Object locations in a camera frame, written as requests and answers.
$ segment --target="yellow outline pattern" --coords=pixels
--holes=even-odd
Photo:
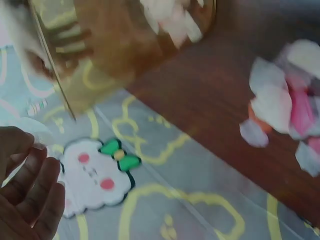
[[[148,144],[147,140],[143,139],[138,135],[139,126],[135,120],[129,117],[129,105],[132,104],[133,101],[136,100],[136,97],[131,95],[124,99],[122,103],[122,116],[119,118],[115,118],[112,120],[112,128],[114,134],[119,139],[124,139],[134,145],[135,154],[137,154],[143,161],[154,164],[154,165],[162,165],[167,162],[168,158],[174,153],[177,148],[181,148],[186,141],[190,140],[190,136],[185,133],[181,133],[177,139],[168,142],[166,149],[164,149],[159,156],[153,157],[145,155],[142,152],[142,144]],[[128,124],[133,129],[133,136],[122,135],[119,126],[123,124]]]
[[[85,65],[84,69],[83,69],[83,77],[82,77],[82,81],[83,84],[90,90],[92,91],[101,91],[103,89],[109,88],[110,86],[114,85],[115,82],[109,78],[109,79],[105,79],[105,81],[103,83],[100,84],[93,84],[90,80],[89,80],[89,76],[90,76],[90,72],[93,69],[93,63],[92,61],[88,60],[87,64]]]
[[[59,129],[59,132],[61,134],[64,134],[65,133],[65,128],[64,128],[64,119],[62,117],[52,117],[51,118],[52,121],[55,123],[55,125],[57,126],[57,128]]]
[[[56,233],[53,237],[53,240],[60,240],[60,236],[58,233]]]
[[[160,234],[165,240],[177,240],[177,231],[174,227],[174,219],[171,215],[164,216],[164,224],[160,228]]]
[[[48,121],[51,119],[55,114],[61,111],[65,111],[66,108],[64,106],[58,106],[51,111],[49,111],[47,114],[43,117],[43,122]],[[91,122],[91,138],[97,139],[99,137],[99,124],[97,117],[92,109],[87,111],[87,116]],[[52,146],[52,150],[55,152],[60,152],[61,154],[64,153],[64,147],[58,144],[55,144]],[[80,240],[88,240],[89,239],[89,232],[88,232],[88,224],[87,220],[84,214],[76,216],[76,221],[79,227],[79,236]]]
[[[282,240],[278,219],[278,200],[269,193],[266,199],[266,209],[266,219],[271,240]]]
[[[207,205],[220,205],[224,207],[235,219],[235,225],[229,233],[222,233],[216,228],[214,232],[219,240],[238,240],[245,232],[246,224],[242,216],[234,207],[222,196],[215,193],[194,192],[187,194],[181,190],[167,188],[157,183],[152,183],[143,187],[135,188],[130,192],[123,204],[118,230],[119,240],[130,240],[131,219],[136,210],[138,200],[141,197],[147,197],[152,194],[162,194],[168,199],[183,199],[196,205],[206,203]]]
[[[307,228],[307,229],[312,229],[313,233],[315,235],[317,235],[318,237],[320,237],[320,229],[317,228],[317,227],[312,227],[311,225],[309,225],[308,223],[304,222],[304,226]]]

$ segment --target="finger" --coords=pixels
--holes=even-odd
[[[75,72],[75,70],[77,69],[78,66],[79,66],[78,61],[71,61],[68,66],[62,67],[63,72],[60,75],[60,77],[61,78],[70,77]]]
[[[60,162],[53,157],[48,157],[40,170],[33,188],[26,195],[23,202],[16,206],[21,217],[29,225],[33,224],[45,207],[49,192],[57,182],[60,173]]]
[[[93,54],[94,54],[94,51],[91,48],[86,48],[84,50],[75,51],[75,52],[59,53],[60,57],[65,61],[77,61],[87,57],[91,57]]]
[[[15,207],[12,206],[4,197],[0,196],[0,239],[29,240],[39,239],[37,234],[21,218]],[[5,227],[11,229],[15,234],[5,235],[8,238],[3,239],[3,234],[7,233]]]
[[[42,67],[41,72],[50,81],[54,78],[54,73],[51,70],[49,70],[48,68],[46,68],[46,66]]]
[[[27,153],[35,142],[33,135],[15,126],[0,127],[0,140],[0,162],[13,154]]]
[[[6,165],[6,171],[5,171],[5,179],[9,177],[9,175],[17,168],[19,167],[23,161],[27,158],[29,153],[19,153],[11,155],[9,158],[9,162]]]
[[[72,29],[77,24],[78,24],[78,21],[73,21],[73,22],[70,22],[70,23],[68,23],[66,25],[58,26],[56,28],[49,29],[49,34],[50,35],[57,35],[59,33],[63,33],[65,31],[68,31],[68,30]]]
[[[90,30],[86,30],[78,35],[74,35],[74,36],[69,36],[69,37],[65,37],[65,38],[58,38],[58,39],[54,39],[52,40],[52,44],[55,47],[65,47],[68,46],[70,44],[74,44],[74,43],[78,43],[78,42],[82,42],[83,40],[91,37],[92,33]]]
[[[52,78],[49,78],[49,81],[52,83],[52,84],[56,84],[57,83],[57,78],[55,76],[53,76]]]
[[[14,206],[21,203],[38,177],[46,157],[46,148],[44,150],[32,148],[19,171],[3,188],[0,188],[0,195]]]
[[[41,57],[39,57],[37,54],[35,54],[32,51],[26,51],[26,55],[28,57],[28,59],[30,60],[33,69],[39,73],[42,71],[43,65],[44,65],[44,61],[42,60]]]
[[[43,213],[33,229],[41,240],[51,240],[55,236],[65,209],[65,187],[55,183],[49,193]]]

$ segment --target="wooden surface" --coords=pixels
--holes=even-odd
[[[272,60],[285,43],[301,38],[320,43],[319,0],[218,0],[215,24],[201,43],[128,89],[320,227],[320,179],[300,169],[298,143],[273,133],[268,147],[257,149],[239,133],[253,96],[248,78],[254,59]]]

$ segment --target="cartoon face sticker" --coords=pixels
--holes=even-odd
[[[86,209],[120,204],[135,186],[129,170],[141,160],[121,149],[121,142],[82,138],[69,144],[60,159],[65,182],[64,217],[81,214]]]

